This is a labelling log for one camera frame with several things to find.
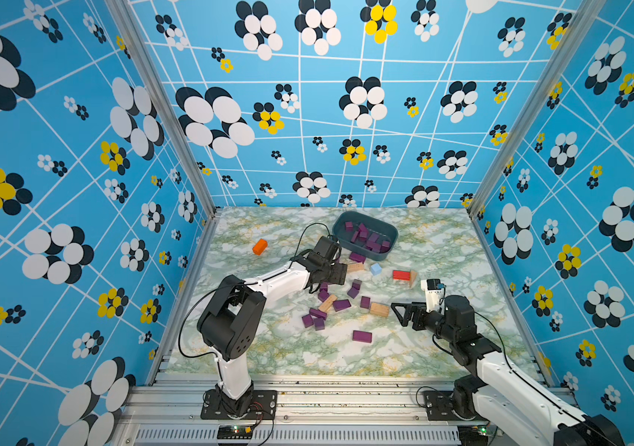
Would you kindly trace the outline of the lone purple brick front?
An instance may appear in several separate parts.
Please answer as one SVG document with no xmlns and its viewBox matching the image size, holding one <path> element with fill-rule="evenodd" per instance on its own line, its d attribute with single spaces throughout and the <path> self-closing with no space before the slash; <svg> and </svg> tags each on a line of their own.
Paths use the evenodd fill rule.
<svg viewBox="0 0 634 446">
<path fill-rule="evenodd" d="M 355 342 L 371 344 L 373 342 L 373 334 L 371 332 L 354 330 L 352 332 L 352 340 Z"/>
</svg>

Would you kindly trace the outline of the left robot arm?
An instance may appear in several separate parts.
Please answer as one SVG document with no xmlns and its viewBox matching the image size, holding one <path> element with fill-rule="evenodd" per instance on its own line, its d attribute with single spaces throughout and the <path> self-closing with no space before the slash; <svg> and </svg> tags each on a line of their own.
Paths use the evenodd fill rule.
<svg viewBox="0 0 634 446">
<path fill-rule="evenodd" d="M 283 267 L 245 280 L 229 275 L 209 295 L 197 330 L 216 354 L 216 395 L 228 416 L 241 418 L 253 407 L 255 385 L 246 352 L 255 341 L 268 300 L 322 284 L 344 284 L 347 267 L 338 262 L 340 254 L 337 238 L 322 236 L 313 249 L 295 254 Z"/>
</svg>

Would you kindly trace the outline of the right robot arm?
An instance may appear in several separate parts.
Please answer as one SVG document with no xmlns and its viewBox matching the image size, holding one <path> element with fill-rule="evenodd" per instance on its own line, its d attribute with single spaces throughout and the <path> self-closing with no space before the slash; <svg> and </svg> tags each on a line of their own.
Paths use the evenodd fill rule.
<svg viewBox="0 0 634 446">
<path fill-rule="evenodd" d="M 453 359 L 469 371 L 454 382 L 452 405 L 462 418 L 480 417 L 519 445 L 623 445 L 606 416 L 589 416 L 566 403 L 508 358 L 504 341 L 479 332 L 480 314 L 461 295 L 433 302 L 393 303 L 403 327 L 428 330 L 448 343 Z"/>
</svg>

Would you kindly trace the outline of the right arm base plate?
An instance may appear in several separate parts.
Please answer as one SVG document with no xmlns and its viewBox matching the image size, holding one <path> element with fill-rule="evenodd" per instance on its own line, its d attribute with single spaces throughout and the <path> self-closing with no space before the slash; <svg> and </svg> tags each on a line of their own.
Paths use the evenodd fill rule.
<svg viewBox="0 0 634 446">
<path fill-rule="evenodd" d="M 452 391 L 439 391 L 435 388 L 419 388 L 416 392 L 417 404 L 425 410 L 428 421 L 473 422 L 486 425 L 490 421 L 477 414 L 459 414 L 454 406 Z"/>
</svg>

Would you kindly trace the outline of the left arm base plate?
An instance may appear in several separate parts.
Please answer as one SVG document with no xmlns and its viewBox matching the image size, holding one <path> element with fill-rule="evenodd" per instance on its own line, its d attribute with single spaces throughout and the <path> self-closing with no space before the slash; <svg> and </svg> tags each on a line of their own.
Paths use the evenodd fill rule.
<svg viewBox="0 0 634 446">
<path fill-rule="evenodd" d="M 203 420 L 273 420 L 277 409 L 278 392 L 248 390 L 238 400 L 232 400 L 219 388 L 203 394 L 200 418 Z"/>
</svg>

